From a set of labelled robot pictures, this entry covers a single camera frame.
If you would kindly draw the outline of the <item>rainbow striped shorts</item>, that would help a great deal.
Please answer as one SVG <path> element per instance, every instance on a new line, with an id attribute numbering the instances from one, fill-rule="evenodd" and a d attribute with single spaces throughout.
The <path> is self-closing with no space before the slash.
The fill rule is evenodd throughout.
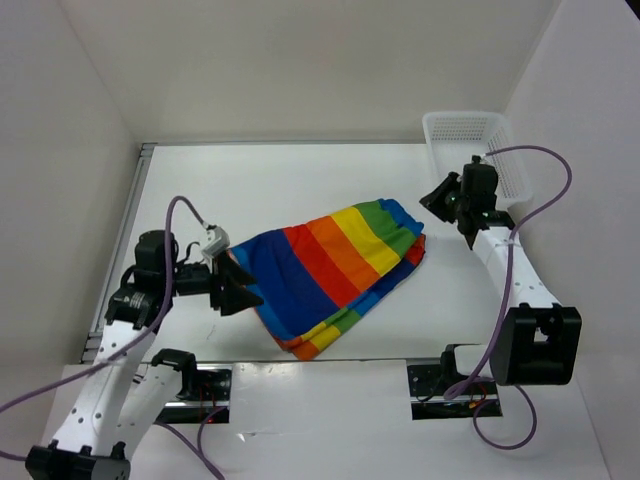
<path id="1" fill-rule="evenodd" d="M 255 280 L 255 311 L 279 347 L 318 357 L 422 262 L 422 222 L 394 199 L 260 233 L 230 250 Z"/>

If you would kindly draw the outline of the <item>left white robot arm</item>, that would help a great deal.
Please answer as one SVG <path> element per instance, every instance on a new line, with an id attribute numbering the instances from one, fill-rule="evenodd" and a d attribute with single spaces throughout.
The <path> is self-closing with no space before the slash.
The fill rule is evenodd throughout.
<path id="1" fill-rule="evenodd" d="M 185 400 L 200 385 L 194 354 L 163 348 L 140 381 L 135 374 L 176 296 L 206 294 L 223 316 L 261 305 L 254 278 L 229 255 L 229 238 L 207 226 L 202 261 L 179 260 L 178 244 L 162 230 L 139 237 L 135 262 L 108 302 L 97 363 L 67 418 L 46 446 L 31 448 L 25 467 L 34 479 L 126 479 L 132 456 L 165 404 Z"/>

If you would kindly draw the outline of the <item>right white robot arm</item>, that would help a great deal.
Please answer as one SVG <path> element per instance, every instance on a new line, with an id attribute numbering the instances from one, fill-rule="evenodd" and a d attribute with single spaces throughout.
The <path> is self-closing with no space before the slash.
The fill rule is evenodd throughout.
<path id="1" fill-rule="evenodd" d="M 476 367 L 456 358 L 439 368 L 440 385 L 451 396 L 484 368 L 501 386 L 566 385 L 573 376 L 581 315 L 542 283 L 519 241 L 519 225 L 497 207 L 498 183 L 496 168 L 474 155 L 462 172 L 449 173 L 420 201 L 457 227 L 501 296 L 496 326 Z"/>

